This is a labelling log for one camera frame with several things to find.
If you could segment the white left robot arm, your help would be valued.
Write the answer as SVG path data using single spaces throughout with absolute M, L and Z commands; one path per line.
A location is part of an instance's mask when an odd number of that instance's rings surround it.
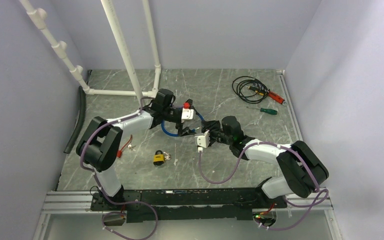
M 192 99 L 175 106 L 174 93 L 162 88 L 148 104 L 144 104 L 144 100 L 144 97 L 140 99 L 139 109 L 131 114 L 110 119 L 94 117 L 76 147 L 80 167 L 92 173 L 98 190 L 104 195 L 104 204 L 111 210 L 119 209 L 125 200 L 124 187 L 115 170 L 122 140 L 166 122 L 175 124 L 179 137 L 195 133 L 184 126 L 185 121 L 196 115 Z

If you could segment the keys of yellow padlock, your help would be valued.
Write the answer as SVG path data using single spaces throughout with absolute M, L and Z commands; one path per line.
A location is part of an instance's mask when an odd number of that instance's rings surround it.
M 167 161 L 170 161 L 172 159 L 172 155 L 168 152 L 163 152 L 163 156 L 164 156 L 164 161 L 167 162 Z

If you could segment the blue cable lock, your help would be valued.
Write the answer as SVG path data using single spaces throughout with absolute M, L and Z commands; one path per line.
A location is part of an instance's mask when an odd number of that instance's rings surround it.
M 162 113 L 161 129 L 162 131 L 171 137 L 183 137 L 188 135 L 196 134 L 195 128 L 190 128 L 188 126 L 184 127 L 186 121 L 193 120 L 197 116 L 201 121 L 204 121 L 203 116 L 196 112 L 194 109 L 189 108 L 170 108 Z M 169 132 L 165 125 L 166 122 L 174 123 L 176 133 Z

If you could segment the yellow padlock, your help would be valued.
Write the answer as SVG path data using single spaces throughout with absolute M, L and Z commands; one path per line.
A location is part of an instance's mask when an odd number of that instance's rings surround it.
M 154 166 L 161 166 L 166 162 L 166 158 L 164 155 L 164 152 L 161 150 L 157 150 L 153 157 L 153 165 Z

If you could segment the red cable padlock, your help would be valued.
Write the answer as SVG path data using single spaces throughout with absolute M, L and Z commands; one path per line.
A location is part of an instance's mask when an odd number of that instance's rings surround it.
M 128 141 L 117 151 L 116 153 L 117 158 L 122 157 L 124 150 L 131 144 L 132 140 L 133 140 L 133 136 L 130 135 Z

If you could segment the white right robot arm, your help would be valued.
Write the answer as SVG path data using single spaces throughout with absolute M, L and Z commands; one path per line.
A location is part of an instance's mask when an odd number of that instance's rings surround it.
M 259 140 L 244 134 L 235 116 L 203 121 L 201 133 L 195 135 L 194 141 L 200 158 L 205 148 L 220 143 L 229 147 L 238 162 L 262 161 L 277 165 L 281 176 L 265 180 L 255 194 L 256 203 L 262 208 L 269 207 L 275 198 L 289 194 L 307 198 L 318 192 L 329 178 L 328 169 L 304 141 L 278 144 Z

